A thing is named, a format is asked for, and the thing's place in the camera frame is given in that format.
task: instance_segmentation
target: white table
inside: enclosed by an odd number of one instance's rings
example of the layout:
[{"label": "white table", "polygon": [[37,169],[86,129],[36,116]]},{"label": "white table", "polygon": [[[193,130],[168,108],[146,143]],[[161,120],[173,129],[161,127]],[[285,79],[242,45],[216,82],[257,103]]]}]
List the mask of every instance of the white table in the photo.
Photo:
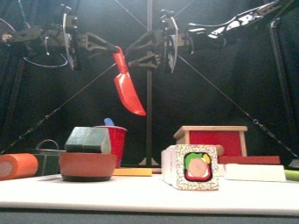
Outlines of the white table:
[{"label": "white table", "polygon": [[221,178],[218,183],[217,191],[178,191],[162,182],[160,175],[112,177],[106,182],[74,183],[62,181],[57,174],[1,181],[0,207],[5,211],[54,209],[299,218],[299,182]]}]

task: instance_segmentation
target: red box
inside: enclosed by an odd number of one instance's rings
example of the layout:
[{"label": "red box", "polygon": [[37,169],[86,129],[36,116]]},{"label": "red box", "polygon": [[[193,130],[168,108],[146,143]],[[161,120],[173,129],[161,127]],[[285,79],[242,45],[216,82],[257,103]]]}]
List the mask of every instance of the red box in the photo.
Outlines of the red box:
[{"label": "red box", "polygon": [[244,157],[246,145],[245,126],[181,126],[173,134],[176,144],[218,144],[225,157]]}]

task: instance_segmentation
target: brown bowl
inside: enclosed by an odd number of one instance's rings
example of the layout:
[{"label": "brown bowl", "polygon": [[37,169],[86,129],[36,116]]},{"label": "brown bowl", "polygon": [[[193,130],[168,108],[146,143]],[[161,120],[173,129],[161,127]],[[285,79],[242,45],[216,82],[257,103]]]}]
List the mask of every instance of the brown bowl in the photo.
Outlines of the brown bowl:
[{"label": "brown bowl", "polygon": [[65,181],[96,182],[110,179],[117,156],[101,153],[64,152],[60,154],[60,175]]}]

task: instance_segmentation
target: orange roll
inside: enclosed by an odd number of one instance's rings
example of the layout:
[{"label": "orange roll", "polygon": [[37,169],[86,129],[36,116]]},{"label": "orange roll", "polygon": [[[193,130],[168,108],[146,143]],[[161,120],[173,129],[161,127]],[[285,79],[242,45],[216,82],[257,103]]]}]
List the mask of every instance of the orange roll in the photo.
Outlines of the orange roll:
[{"label": "orange roll", "polygon": [[38,163],[29,153],[0,156],[0,180],[29,178],[37,171]]}]

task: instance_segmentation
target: red cup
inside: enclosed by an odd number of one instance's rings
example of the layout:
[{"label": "red cup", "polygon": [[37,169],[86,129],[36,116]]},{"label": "red cup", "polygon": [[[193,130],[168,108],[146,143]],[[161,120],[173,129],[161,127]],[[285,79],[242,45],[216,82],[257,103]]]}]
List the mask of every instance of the red cup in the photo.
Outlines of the red cup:
[{"label": "red cup", "polygon": [[96,126],[94,128],[108,130],[110,154],[116,155],[116,168],[118,168],[124,156],[126,129],[117,126]]}]

